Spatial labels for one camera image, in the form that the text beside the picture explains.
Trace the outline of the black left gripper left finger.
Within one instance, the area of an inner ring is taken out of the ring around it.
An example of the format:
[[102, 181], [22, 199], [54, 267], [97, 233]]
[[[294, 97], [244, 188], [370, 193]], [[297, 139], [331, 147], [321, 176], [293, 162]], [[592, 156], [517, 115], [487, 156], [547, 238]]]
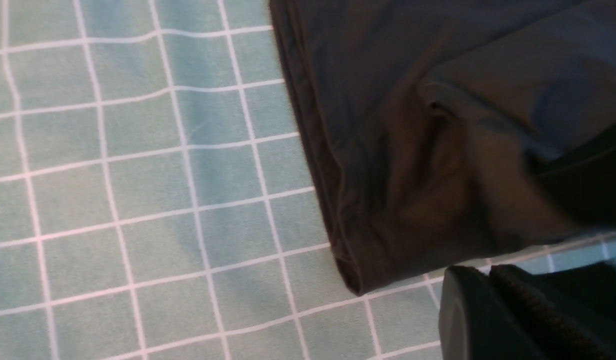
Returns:
[[444, 360], [545, 360], [546, 354], [479, 270], [449, 266], [438, 317]]

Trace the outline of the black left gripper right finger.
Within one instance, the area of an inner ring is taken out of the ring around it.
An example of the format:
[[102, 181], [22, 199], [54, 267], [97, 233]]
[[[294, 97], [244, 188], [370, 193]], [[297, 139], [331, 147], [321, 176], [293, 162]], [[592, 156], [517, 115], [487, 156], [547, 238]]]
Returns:
[[532, 274], [497, 265], [489, 278], [551, 360], [616, 360], [616, 266]]

